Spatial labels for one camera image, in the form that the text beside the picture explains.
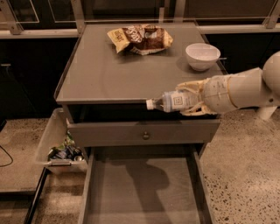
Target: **drawer knob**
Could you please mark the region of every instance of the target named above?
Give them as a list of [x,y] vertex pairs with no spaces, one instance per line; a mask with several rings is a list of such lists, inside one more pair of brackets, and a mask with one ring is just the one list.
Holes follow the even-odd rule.
[[150,138],[150,134],[147,131],[145,131],[143,133],[143,140],[148,140],[149,138]]

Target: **bottle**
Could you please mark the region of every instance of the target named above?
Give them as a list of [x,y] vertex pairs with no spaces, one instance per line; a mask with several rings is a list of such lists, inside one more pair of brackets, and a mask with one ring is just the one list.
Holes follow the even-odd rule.
[[147,109],[158,109],[166,113],[184,111],[201,102],[200,95],[187,90],[164,92],[160,98],[146,101]]

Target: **white plastic bin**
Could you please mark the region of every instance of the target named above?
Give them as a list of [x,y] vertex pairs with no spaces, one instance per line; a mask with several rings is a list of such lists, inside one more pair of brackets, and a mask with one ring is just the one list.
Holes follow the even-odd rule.
[[88,165],[85,160],[72,161],[70,159],[57,159],[48,161],[48,153],[54,146],[61,145],[67,133],[67,119],[62,108],[56,108],[52,112],[48,124],[45,127],[43,136],[38,144],[36,162],[55,174],[62,172],[86,172]]

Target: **snack bag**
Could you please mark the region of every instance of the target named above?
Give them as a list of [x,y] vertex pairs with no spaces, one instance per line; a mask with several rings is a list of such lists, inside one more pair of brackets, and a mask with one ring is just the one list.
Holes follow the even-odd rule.
[[107,34],[117,53],[126,48],[141,55],[157,53],[170,47],[173,41],[165,29],[149,24],[130,25]]

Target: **speckled floor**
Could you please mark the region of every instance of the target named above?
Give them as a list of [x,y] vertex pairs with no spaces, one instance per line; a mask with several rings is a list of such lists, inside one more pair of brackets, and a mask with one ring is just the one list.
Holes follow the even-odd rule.
[[[228,113],[200,160],[217,223],[280,223],[280,110],[267,121],[253,109]],[[0,192],[34,190],[34,155],[47,119],[8,121],[0,145]],[[9,163],[0,150],[0,165]],[[77,223],[85,174],[49,175],[33,223]],[[29,202],[1,201],[0,222],[23,223]]]

